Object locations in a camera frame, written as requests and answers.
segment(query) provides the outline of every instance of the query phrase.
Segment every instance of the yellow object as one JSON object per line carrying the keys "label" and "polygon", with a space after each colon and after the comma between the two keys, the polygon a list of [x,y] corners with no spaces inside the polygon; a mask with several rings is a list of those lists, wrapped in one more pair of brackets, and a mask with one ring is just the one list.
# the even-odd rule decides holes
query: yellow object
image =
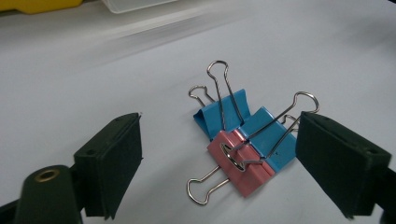
{"label": "yellow object", "polygon": [[16,9],[26,14],[77,7],[82,0],[0,0],[0,11]]}

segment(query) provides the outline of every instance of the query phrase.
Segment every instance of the blue binder clip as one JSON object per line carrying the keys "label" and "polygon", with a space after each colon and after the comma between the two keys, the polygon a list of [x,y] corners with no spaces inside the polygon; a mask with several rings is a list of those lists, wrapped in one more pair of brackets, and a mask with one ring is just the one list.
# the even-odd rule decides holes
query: blue binder clip
{"label": "blue binder clip", "polygon": [[[295,158],[296,138],[291,132],[295,131],[294,127],[298,124],[300,117],[296,119],[287,113],[296,106],[299,95],[305,95],[315,102],[316,109],[309,112],[319,111],[317,98],[305,91],[295,93],[292,105],[276,118],[265,107],[262,107],[238,128],[238,131],[245,136],[245,142],[236,147],[223,146],[224,153],[232,160],[231,150],[239,149],[244,145],[252,145],[259,153],[261,160],[265,160],[275,172],[279,172]],[[286,118],[293,120],[288,129],[278,121],[282,117],[284,119],[282,123],[286,121]]]}
{"label": "blue binder clip", "polygon": [[[224,64],[224,79],[226,81],[228,91],[230,95],[221,98],[219,92],[219,83],[217,79],[210,73],[210,69],[214,64]],[[201,127],[204,133],[212,141],[220,130],[230,132],[238,128],[241,124],[245,123],[245,120],[250,117],[250,111],[248,109],[248,100],[245,90],[240,90],[235,93],[231,90],[230,83],[227,78],[228,64],[224,61],[214,61],[207,69],[207,74],[215,81],[216,88],[218,90],[219,100],[215,100],[207,93],[206,86],[194,86],[189,91],[189,96],[198,100],[201,108],[193,117],[196,123]],[[205,105],[204,102],[192,92],[196,89],[204,89],[205,96],[210,100],[212,104]]]}

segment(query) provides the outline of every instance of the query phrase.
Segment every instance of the white table surface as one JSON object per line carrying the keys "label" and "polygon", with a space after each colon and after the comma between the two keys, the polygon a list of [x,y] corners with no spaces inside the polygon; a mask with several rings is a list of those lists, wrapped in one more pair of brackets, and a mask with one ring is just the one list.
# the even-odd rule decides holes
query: white table surface
{"label": "white table surface", "polygon": [[[84,223],[349,223],[297,160],[246,199],[228,184],[207,206],[193,203],[187,180],[216,164],[187,91],[206,84],[216,96],[205,70],[224,60],[233,89],[247,90],[252,112],[264,105],[280,113],[295,92],[310,91],[320,114],[396,155],[396,5],[244,2],[236,20],[200,32],[158,31],[147,35],[146,46],[141,36],[108,38],[129,16],[113,15],[101,2],[1,14],[0,204],[19,198],[33,171],[71,166],[73,154],[115,117],[142,112],[145,159],[116,219],[82,213]],[[188,35],[172,38],[186,29]],[[389,167],[396,170],[396,160]],[[222,178],[218,172],[193,189],[202,195]],[[381,214],[376,206],[371,217],[352,223],[378,223]]]}

